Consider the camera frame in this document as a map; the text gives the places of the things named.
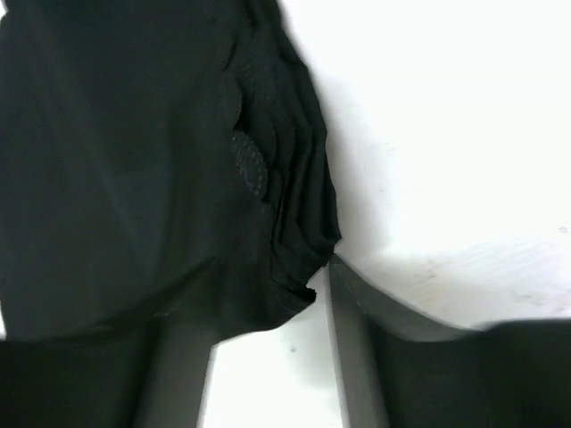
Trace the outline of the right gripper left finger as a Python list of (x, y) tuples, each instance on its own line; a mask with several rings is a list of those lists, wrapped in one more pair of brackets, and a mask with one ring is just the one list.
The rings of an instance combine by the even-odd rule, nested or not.
[(195, 427), (212, 339), (173, 315), (122, 332), (1, 344), (3, 427)]

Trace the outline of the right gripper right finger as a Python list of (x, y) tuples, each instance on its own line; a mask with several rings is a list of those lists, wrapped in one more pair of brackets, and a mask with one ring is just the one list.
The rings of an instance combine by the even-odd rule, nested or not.
[(327, 276), (345, 426), (569, 426), (568, 320), (459, 329), (341, 260)]

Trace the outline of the black cloth placemat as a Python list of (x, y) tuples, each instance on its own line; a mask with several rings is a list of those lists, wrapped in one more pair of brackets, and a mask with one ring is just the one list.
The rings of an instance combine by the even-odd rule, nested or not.
[(8, 1), (7, 335), (167, 312), (207, 271), (221, 334), (311, 305), (341, 234), (319, 100), (275, 1)]

